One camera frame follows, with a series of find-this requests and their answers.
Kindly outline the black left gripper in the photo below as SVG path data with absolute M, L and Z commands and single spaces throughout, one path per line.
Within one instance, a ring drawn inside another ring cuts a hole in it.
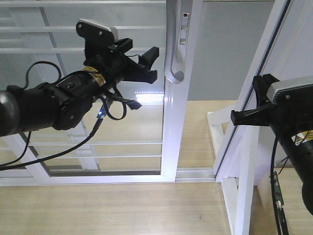
M 143 82 L 153 84 L 157 71 L 150 70 L 159 57 L 159 48 L 152 47 L 139 56 L 139 64 L 122 54 L 85 53 L 83 78 L 86 84 L 106 85 L 113 81 Z

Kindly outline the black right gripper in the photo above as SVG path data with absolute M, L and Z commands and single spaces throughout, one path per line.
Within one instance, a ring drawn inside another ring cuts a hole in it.
M 271 74 L 254 76 L 252 84 L 256 93 L 258 108 L 230 113 L 234 126 L 269 126 L 274 132 L 291 132 L 293 110 L 269 103 L 267 92 L 271 84 L 279 80 Z

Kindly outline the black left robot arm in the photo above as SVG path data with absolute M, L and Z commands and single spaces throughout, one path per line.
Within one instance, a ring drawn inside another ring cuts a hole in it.
M 157 71 L 151 66 L 158 56 L 159 49 L 152 47 L 135 62 L 124 52 L 109 47 L 87 58 L 83 70 L 54 83 L 41 83 L 33 89 L 7 86 L 0 93 L 0 135 L 48 127 L 71 129 L 97 99 L 104 99 L 106 112 L 113 101 L 137 110 L 141 104 L 123 98 L 116 86 L 121 81 L 154 83 Z

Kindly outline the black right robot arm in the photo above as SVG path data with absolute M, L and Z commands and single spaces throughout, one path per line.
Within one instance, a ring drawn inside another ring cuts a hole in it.
M 269 126 L 302 181 L 302 199 L 313 211 L 313 78 L 278 80 L 271 74 L 252 81 L 255 109 L 231 111 L 235 126 Z

